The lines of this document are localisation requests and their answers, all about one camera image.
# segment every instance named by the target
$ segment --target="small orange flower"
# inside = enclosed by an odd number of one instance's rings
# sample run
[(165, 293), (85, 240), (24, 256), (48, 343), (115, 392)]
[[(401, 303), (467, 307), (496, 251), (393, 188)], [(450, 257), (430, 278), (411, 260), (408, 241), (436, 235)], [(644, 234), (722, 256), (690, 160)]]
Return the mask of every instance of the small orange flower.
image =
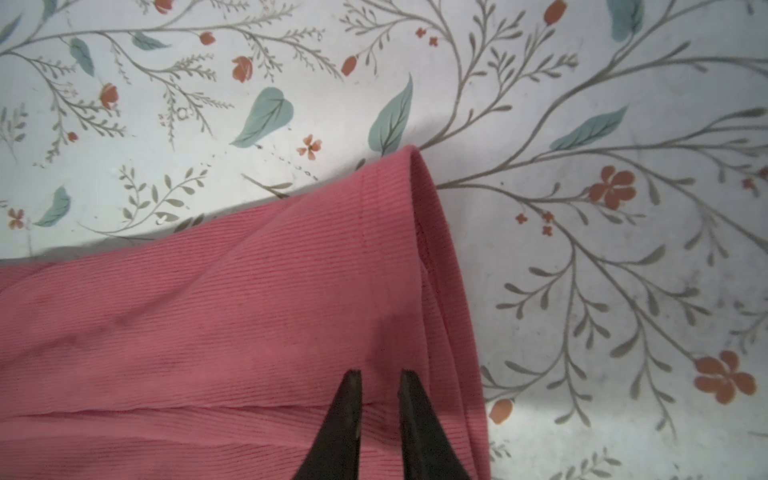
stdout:
[(165, 15), (174, 7), (174, 0), (154, 0), (154, 7)]
[(18, 213), (16, 213), (15, 210), (10, 209), (8, 210), (8, 216), (12, 218), (10, 222), (8, 222), (8, 228), (11, 230), (18, 228), (21, 230), (24, 228), (24, 222), (22, 222), (22, 218), (24, 218), (24, 211), (22, 209), (18, 210)]
[(491, 413), (488, 417), (493, 420), (496, 425), (501, 425), (512, 414), (512, 401), (510, 399), (501, 399), (493, 404)]
[(341, 72), (344, 74), (345, 77), (349, 77), (349, 74), (352, 73), (352, 70), (355, 69), (357, 66), (357, 57), (355, 55), (348, 57), (344, 61), (344, 65), (341, 67)]
[(552, 5), (549, 5), (547, 11), (544, 12), (544, 23), (546, 23), (547, 26), (557, 23), (557, 21), (562, 18), (567, 7), (568, 4), (563, 2), (563, 0), (554, 0)]
[(253, 75), (253, 63), (248, 57), (237, 57), (232, 60), (232, 63), (236, 63), (237, 66), (232, 70), (232, 78), (245, 83), (245, 80), (250, 80)]
[(737, 371), (739, 356), (730, 350), (720, 352), (720, 360), (705, 356), (696, 360), (694, 365), (699, 373), (703, 373), (694, 380), (696, 388), (704, 393), (714, 393), (715, 400), (722, 405), (728, 405), (733, 401), (736, 389), (744, 395), (754, 395), (757, 391), (755, 377), (749, 373)]
[(315, 140), (315, 143), (312, 143), (312, 135), (304, 139), (304, 144), (306, 145), (306, 148), (301, 147), (297, 148), (296, 151), (299, 152), (299, 155), (306, 154), (306, 157), (310, 160), (315, 159), (315, 152), (320, 150), (320, 145), (323, 143), (321, 140)]
[(216, 41), (216, 37), (214, 37), (214, 34), (210, 33), (209, 31), (204, 31), (200, 34), (200, 43), (203, 45), (210, 45)]
[(101, 93), (98, 97), (101, 100), (101, 104), (104, 105), (104, 108), (111, 110), (119, 98), (118, 88), (113, 84), (106, 84), (104, 88), (101, 89)]
[(616, 173), (616, 168), (608, 165), (600, 172), (603, 179), (602, 184), (594, 184), (589, 189), (589, 199), (593, 202), (599, 201), (605, 196), (605, 206), (611, 210), (619, 208), (621, 200), (629, 201), (637, 194), (634, 187), (628, 187), (634, 182), (634, 174), (628, 170)]

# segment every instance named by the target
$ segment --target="teal leaf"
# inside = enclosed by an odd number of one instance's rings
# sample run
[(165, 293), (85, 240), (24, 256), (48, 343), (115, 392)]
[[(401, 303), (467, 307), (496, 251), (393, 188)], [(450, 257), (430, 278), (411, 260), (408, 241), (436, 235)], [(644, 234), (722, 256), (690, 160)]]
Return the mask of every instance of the teal leaf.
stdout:
[(164, 44), (162, 41), (155, 40), (152, 37), (147, 37), (140, 31), (134, 35), (131, 41), (134, 43), (134, 45), (142, 50), (157, 50), (158, 48), (166, 48), (169, 46)]
[(18, 17), (16, 17), (16, 19), (13, 22), (7, 24), (5, 27), (2, 28), (2, 30), (0, 30), (0, 43), (8, 40), (8, 37), (11, 36), (11, 33), (13, 33), (16, 27), (18, 27), (18, 21), (21, 19), (22, 19), (22, 16), (19, 15)]
[(47, 21), (54, 13), (56, 13), (56, 7), (58, 7), (58, 0), (43, 0), (43, 21)]
[(596, 115), (570, 134), (553, 141), (549, 147), (552, 150), (571, 150), (599, 140), (618, 128), (626, 112), (627, 107), (624, 107), (607, 114)]
[(624, 41), (630, 33), (638, 33), (643, 28), (645, 7), (643, 0), (607, 0), (608, 10), (614, 22), (613, 38)]
[(69, 203), (71, 198), (67, 195), (67, 191), (64, 187), (59, 187), (53, 193), (53, 204), (51, 208), (45, 212), (43, 218), (34, 223), (38, 227), (53, 227), (56, 222), (67, 214), (69, 211)]
[(408, 75), (408, 84), (381, 110), (368, 133), (368, 146), (382, 156), (397, 150), (406, 129), (408, 115), (411, 111), (413, 97), (413, 80)]
[(286, 100), (279, 88), (264, 88), (245, 120), (243, 131), (230, 145), (247, 148), (285, 126), (293, 118), (293, 105)]
[(94, 61), (91, 58), (91, 51), (80, 38), (73, 38), (69, 42), (69, 54), (78, 62), (80, 68), (90, 76), (94, 76)]

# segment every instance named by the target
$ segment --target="orange flower bud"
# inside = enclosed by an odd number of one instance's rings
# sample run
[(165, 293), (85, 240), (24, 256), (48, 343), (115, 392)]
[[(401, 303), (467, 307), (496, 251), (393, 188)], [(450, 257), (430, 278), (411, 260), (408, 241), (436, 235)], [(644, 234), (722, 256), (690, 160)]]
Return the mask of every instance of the orange flower bud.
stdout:
[(204, 31), (200, 34), (200, 43), (203, 45), (210, 45), (216, 41), (214, 34), (209, 31)]
[(357, 66), (357, 57), (353, 55), (344, 61), (344, 65), (341, 67), (341, 72), (345, 77), (349, 77), (349, 74), (352, 73), (352, 70), (355, 69), (355, 66)]
[(510, 399), (501, 399), (493, 404), (490, 415), (488, 417), (493, 420), (496, 425), (501, 425), (512, 414), (512, 401)]
[(568, 4), (563, 2), (563, 0), (554, 0), (552, 5), (549, 5), (547, 11), (544, 12), (544, 23), (546, 23), (547, 26), (557, 23), (557, 21), (562, 18), (567, 7)]

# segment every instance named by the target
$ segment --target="pink ribbed garment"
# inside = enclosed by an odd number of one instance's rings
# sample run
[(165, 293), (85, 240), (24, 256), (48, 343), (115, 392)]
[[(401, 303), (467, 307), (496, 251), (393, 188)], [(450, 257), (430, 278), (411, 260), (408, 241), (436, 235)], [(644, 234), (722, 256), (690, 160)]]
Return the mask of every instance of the pink ribbed garment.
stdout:
[(0, 478), (287, 480), (353, 368), (360, 478), (402, 478), (403, 368), (490, 478), (458, 264), (412, 147), (142, 247), (0, 269)]

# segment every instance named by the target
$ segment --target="white floral surface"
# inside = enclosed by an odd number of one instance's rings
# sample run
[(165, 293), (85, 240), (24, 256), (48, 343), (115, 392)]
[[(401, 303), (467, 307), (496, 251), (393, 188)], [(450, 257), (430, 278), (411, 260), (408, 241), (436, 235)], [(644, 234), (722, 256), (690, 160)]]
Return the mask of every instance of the white floral surface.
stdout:
[(495, 478), (768, 478), (766, 20), (758, 0), (6, 0), (0, 253), (129, 247), (414, 144)]

